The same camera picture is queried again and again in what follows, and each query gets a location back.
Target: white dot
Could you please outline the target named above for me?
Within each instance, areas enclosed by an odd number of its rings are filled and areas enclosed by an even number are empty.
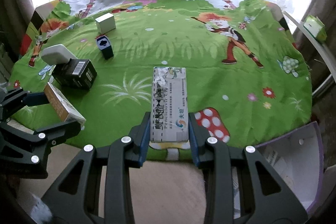
[[[229,140],[230,140],[230,136],[225,135],[222,141],[223,141],[224,143],[227,143]]]
[[[201,114],[200,114],[199,112],[196,112],[196,113],[195,113],[195,118],[196,118],[197,120],[199,120],[200,117],[201,117]]]
[[[218,137],[218,138],[222,138],[224,136],[224,133],[221,132],[220,130],[215,130],[215,135]]]
[[[212,123],[213,123],[215,126],[219,127],[219,126],[221,125],[221,120],[218,119],[217,117],[212,117]]]
[[[208,108],[204,109],[204,110],[203,110],[203,113],[204,113],[205,115],[207,115],[208,117],[212,116],[212,114],[213,114],[212,111],[209,110]]]
[[[208,128],[210,126],[210,121],[208,119],[203,119],[202,126]]]

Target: white medicine box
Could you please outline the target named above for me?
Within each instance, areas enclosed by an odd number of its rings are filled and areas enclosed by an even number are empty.
[[[97,30],[100,34],[107,33],[116,28],[114,15],[107,13],[96,18]]]

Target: green tablecloth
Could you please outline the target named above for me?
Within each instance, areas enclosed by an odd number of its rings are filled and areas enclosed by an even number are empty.
[[[105,60],[95,18],[110,12],[117,28],[106,35],[115,56]],[[91,59],[98,72],[92,89],[61,90],[87,119],[68,144],[100,147],[150,111],[154,66],[185,67],[189,112],[216,109],[228,145],[261,143],[303,125],[311,112],[310,75],[279,14],[263,0],[56,0],[36,9],[10,82],[37,92],[53,80],[41,48],[62,43]],[[14,117],[31,129],[59,121],[50,105]],[[166,156],[150,148],[147,158]],[[190,151],[179,150],[179,160],[187,158]]]

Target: cartoon mushroom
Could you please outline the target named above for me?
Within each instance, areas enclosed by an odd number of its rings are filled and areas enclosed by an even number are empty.
[[[224,126],[221,117],[216,109],[208,107],[195,113],[195,118],[199,126],[204,126],[211,137],[227,143],[230,140],[230,133]]]
[[[294,77],[298,77],[299,74],[295,71],[295,69],[299,66],[299,60],[289,57],[285,55],[283,57],[283,61],[278,61],[280,68],[287,74],[292,73]]]

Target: beige floor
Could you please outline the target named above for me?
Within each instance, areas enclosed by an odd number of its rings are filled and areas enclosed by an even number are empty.
[[[29,212],[33,197],[41,197],[79,149],[65,144],[52,148],[48,159],[48,178],[22,179],[18,202]],[[106,169],[102,174],[105,185]],[[180,162],[144,163],[130,169],[130,184],[136,224],[198,224],[203,223],[205,193],[202,173],[191,164]],[[101,189],[99,215],[104,216],[104,190]]]

